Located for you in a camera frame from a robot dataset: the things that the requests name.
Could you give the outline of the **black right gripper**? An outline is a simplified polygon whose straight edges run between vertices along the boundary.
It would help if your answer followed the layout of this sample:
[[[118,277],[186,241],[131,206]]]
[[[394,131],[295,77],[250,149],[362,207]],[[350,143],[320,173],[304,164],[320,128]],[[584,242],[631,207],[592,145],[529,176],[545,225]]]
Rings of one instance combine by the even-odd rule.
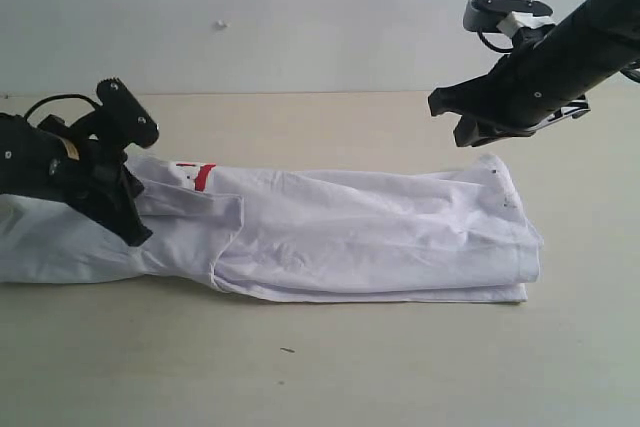
[[[453,130],[457,147],[482,147],[533,136],[543,119],[592,87],[593,31],[553,29],[501,59],[490,73],[436,88],[428,107],[432,117],[462,116]]]

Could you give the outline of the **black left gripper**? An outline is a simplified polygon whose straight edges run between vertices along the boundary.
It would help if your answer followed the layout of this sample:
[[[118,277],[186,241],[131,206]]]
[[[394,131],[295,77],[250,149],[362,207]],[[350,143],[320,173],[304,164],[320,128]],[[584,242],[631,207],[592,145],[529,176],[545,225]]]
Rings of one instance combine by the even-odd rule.
[[[143,187],[125,167],[129,145],[122,149],[108,119],[93,111],[67,125],[49,115],[38,127],[67,149],[65,158],[50,165],[49,175],[68,205],[103,227],[113,227],[128,246],[143,245],[153,234],[134,203]]]

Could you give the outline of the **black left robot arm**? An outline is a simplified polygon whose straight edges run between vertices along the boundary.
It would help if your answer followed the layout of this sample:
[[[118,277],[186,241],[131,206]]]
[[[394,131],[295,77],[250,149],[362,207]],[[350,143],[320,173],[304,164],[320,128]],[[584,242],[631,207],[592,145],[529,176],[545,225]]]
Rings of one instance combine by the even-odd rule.
[[[138,247],[152,231],[135,205],[144,187],[126,168],[125,149],[158,138],[156,123],[141,113],[118,120],[94,111],[71,125],[49,115],[36,127],[3,114],[1,192],[63,203]]]

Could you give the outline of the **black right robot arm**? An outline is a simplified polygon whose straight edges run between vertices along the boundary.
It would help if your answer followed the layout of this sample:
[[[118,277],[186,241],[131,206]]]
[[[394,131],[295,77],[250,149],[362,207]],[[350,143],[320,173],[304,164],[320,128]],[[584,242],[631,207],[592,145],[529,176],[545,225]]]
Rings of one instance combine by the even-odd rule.
[[[459,115],[459,147],[526,138],[589,112],[589,90],[639,67],[639,0],[585,0],[559,23],[535,0],[469,0],[463,26],[511,46],[485,75],[428,97],[433,116]]]

